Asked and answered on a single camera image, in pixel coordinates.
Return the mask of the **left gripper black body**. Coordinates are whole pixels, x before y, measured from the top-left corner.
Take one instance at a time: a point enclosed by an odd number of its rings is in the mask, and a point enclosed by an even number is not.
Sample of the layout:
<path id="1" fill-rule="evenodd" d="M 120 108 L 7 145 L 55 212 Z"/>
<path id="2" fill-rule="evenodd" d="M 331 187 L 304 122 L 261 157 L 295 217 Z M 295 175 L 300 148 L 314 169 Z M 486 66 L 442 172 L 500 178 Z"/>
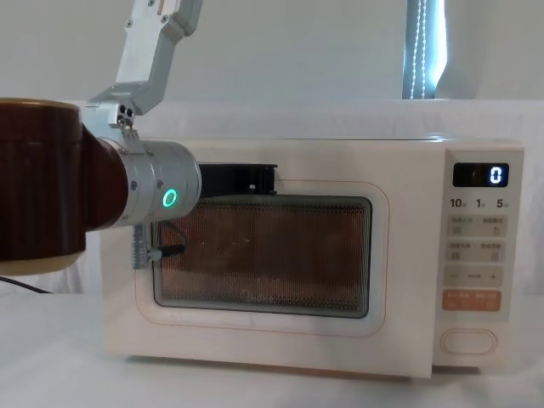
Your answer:
<path id="1" fill-rule="evenodd" d="M 274 195 L 276 164 L 200 163 L 201 198 Z"/>

